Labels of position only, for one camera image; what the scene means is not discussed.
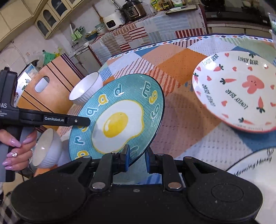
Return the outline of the left hand pink nails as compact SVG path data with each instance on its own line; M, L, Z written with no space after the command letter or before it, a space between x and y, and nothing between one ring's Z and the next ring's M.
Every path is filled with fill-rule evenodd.
M27 138L20 143L6 130L1 129L1 143L11 146L12 150L5 157L2 165L6 170L20 171L29 165L29 159L33 153L31 149L36 145L37 131L34 130Z

